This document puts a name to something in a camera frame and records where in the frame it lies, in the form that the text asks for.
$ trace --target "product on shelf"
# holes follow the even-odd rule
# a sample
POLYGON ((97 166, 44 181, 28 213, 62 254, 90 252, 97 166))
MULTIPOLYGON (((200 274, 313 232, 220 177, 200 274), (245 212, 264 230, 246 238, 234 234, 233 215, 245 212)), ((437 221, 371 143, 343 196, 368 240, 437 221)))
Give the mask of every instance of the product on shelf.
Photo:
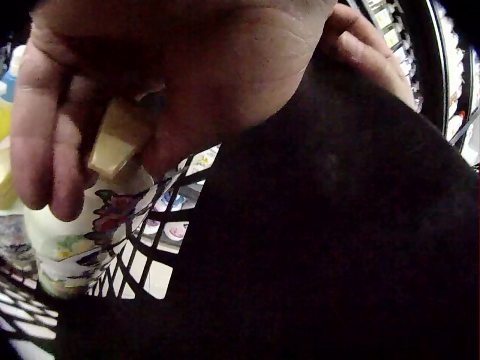
MULTIPOLYGON (((216 158, 216 155, 218 154, 219 149, 220 149, 220 144, 215 145, 210 149, 207 149, 205 151, 202 151, 201 153, 196 154, 193 157, 192 162, 190 163, 186 176, 189 176, 198 171, 202 171, 211 167, 216 158)), ((184 159, 182 162, 180 162, 178 165, 178 170, 183 168, 186 162, 187 162, 187 159, 184 159)))
POLYGON ((454 101, 452 105, 448 108, 448 118, 451 118, 455 115, 455 112, 458 108, 458 100, 454 101))
POLYGON ((463 56, 464 52, 458 48, 458 35, 454 31, 455 24, 452 19, 446 16, 445 9, 438 3, 435 3, 435 9, 440 18, 440 27, 444 38, 444 51, 447 58, 448 74, 448 118, 451 118, 457 109, 457 101, 462 95, 462 74, 464 72, 463 56))
POLYGON ((473 113, 480 105, 480 60, 478 54, 473 50, 473 88, 472 88, 472 104, 471 113, 473 113))
POLYGON ((187 232, 188 221, 177 221, 165 224, 165 235, 172 241, 181 241, 187 232))
MULTIPOLYGON (((155 203, 152 211, 156 211, 159 213, 164 212, 167 209, 167 206, 171 197, 172 195, 169 192, 163 194, 155 203)), ((182 209, 182 205, 184 204, 184 202, 186 202, 186 199, 183 196, 177 194, 172 204, 171 211, 178 211, 182 209)), ((145 224, 144 234, 147 234, 147 235, 156 234, 159 228, 160 228, 160 221, 148 219, 145 224)))
POLYGON ((460 129, 465 118, 465 112, 461 111, 458 115, 453 116, 447 123, 447 131, 445 137, 447 141, 452 140, 456 132, 460 129))
POLYGON ((478 163, 478 158, 479 158, 479 153, 477 151, 473 150, 469 146, 470 145, 470 140, 473 136, 473 128, 475 126, 474 124, 475 123, 470 124, 470 126, 467 129, 467 134, 465 136, 465 142, 463 143, 463 148, 462 148, 462 152, 461 152, 461 155, 463 156, 465 161, 468 162, 468 164, 470 166, 473 166, 476 163, 478 163))
POLYGON ((8 71, 0 81, 0 140, 10 133, 10 116, 13 106, 13 93, 17 82, 18 70, 25 52, 25 45, 15 48, 8 71))

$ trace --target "yellow bottle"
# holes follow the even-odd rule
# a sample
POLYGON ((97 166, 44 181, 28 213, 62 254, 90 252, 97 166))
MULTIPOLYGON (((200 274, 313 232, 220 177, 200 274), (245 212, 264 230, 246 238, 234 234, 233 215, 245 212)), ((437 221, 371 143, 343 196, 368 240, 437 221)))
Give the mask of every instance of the yellow bottle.
POLYGON ((10 133, 10 115, 13 106, 13 94, 17 82, 18 70, 25 52, 25 45, 15 48, 8 71, 0 81, 0 140, 10 133))
MULTIPOLYGON (((7 84, 0 82, 0 96, 7 93, 7 84)), ((3 100, 0 97, 0 140, 10 133, 10 114, 13 103, 3 100)))

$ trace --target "hand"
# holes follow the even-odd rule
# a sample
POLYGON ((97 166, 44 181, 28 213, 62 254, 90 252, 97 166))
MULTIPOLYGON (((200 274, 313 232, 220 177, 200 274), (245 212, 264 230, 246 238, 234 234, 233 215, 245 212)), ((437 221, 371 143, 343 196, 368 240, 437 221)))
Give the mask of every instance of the hand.
POLYGON ((335 0, 45 0, 12 111, 12 175, 32 209, 83 204, 85 159, 112 96, 165 87, 143 163, 184 156, 258 124, 293 95, 335 0))
POLYGON ((350 64, 412 109, 415 100, 398 59, 381 33, 360 12, 342 4, 334 7, 320 40, 322 49, 350 64))

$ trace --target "wire grid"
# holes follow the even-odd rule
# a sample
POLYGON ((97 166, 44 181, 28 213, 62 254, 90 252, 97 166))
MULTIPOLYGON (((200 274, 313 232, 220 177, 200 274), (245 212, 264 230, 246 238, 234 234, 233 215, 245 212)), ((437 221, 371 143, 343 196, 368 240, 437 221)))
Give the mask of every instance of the wire grid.
MULTIPOLYGON (((190 166, 193 156, 189 157, 186 166, 190 166)), ((118 297, 123 299, 155 298, 162 299, 168 287, 169 277, 178 259, 177 253, 183 241, 176 241, 176 251, 165 250, 171 245, 165 233, 165 225, 169 222, 188 222, 193 216, 194 208, 172 211, 177 194, 191 184, 205 180, 209 169, 186 175, 184 172, 170 188, 171 197, 164 212, 150 211, 137 231, 132 231, 131 223, 127 224, 127 240, 119 245, 122 247, 118 256, 112 261, 98 283, 89 290, 89 294, 101 297, 118 297), (143 240, 144 230, 148 220, 160 222, 160 227, 151 243, 143 240), (152 291, 149 280, 159 280, 162 290, 152 291)), ((162 187, 154 197, 155 204, 161 196, 162 187)))

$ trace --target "finger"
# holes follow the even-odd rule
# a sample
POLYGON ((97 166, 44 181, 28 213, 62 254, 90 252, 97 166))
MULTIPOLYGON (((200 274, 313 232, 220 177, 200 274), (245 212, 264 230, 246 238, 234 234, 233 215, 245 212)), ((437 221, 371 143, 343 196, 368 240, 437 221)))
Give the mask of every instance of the finger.
POLYGON ((107 101, 106 92, 96 82, 75 76, 58 111, 50 210, 60 220, 75 220, 82 210, 84 188, 90 180, 84 159, 95 142, 107 101))
POLYGON ((27 44, 12 109, 11 157, 15 189, 31 209, 50 201, 53 131, 65 77, 64 67, 27 44))
POLYGON ((366 17, 347 5, 337 4, 325 23, 324 35, 327 41, 329 39, 335 41, 345 31, 381 52, 385 57, 393 56, 380 31, 366 17))
POLYGON ((400 76, 393 64, 383 54, 365 45, 348 32, 338 38, 337 50, 340 60, 357 68, 372 81, 413 108, 414 101, 410 86, 403 74, 400 76))

